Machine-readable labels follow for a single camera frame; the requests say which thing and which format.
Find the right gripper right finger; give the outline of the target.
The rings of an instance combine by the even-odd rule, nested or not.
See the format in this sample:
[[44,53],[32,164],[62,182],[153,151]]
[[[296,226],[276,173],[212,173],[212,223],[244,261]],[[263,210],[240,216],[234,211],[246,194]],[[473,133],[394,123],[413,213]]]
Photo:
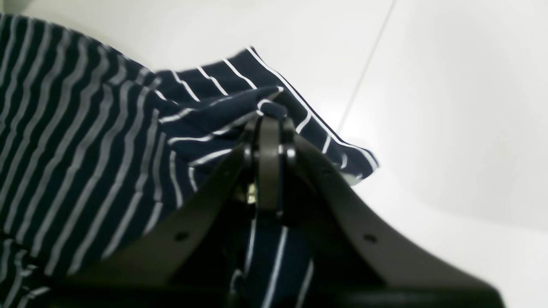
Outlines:
[[283,221],[313,260],[306,308],[503,308],[495,287],[427,252],[362,201],[329,160],[281,128]]

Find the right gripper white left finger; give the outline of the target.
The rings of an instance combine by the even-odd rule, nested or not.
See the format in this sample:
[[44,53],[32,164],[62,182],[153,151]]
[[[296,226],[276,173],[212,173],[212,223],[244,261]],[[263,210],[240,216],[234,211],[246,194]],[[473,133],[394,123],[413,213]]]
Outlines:
[[148,234],[57,283],[51,308],[250,308],[241,239],[281,216],[281,121],[254,116],[192,199]]

